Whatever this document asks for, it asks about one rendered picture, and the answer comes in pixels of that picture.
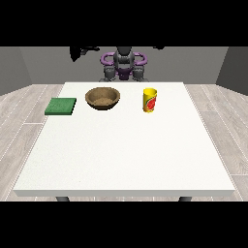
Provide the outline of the yellow cup with melon print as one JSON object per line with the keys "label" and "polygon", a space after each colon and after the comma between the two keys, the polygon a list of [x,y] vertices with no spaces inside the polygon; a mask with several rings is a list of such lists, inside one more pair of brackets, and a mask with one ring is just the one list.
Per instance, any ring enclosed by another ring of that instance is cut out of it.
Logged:
{"label": "yellow cup with melon print", "polygon": [[157,90],[155,88],[143,89],[143,111],[152,112],[155,108]]}

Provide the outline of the brown wooden bowl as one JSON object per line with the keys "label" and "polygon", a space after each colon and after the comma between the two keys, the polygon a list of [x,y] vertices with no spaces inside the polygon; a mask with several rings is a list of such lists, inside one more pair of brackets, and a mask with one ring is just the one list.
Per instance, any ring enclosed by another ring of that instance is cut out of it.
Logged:
{"label": "brown wooden bowl", "polygon": [[85,94],[86,103],[96,110],[112,109],[120,100],[120,93],[112,87],[96,87]]}

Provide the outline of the green square pad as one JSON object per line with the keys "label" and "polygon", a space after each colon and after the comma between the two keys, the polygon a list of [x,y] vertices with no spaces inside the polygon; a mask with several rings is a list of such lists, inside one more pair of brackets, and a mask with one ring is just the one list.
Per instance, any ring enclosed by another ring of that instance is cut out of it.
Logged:
{"label": "green square pad", "polygon": [[71,115],[76,102],[76,98],[52,98],[46,107],[45,115]]}

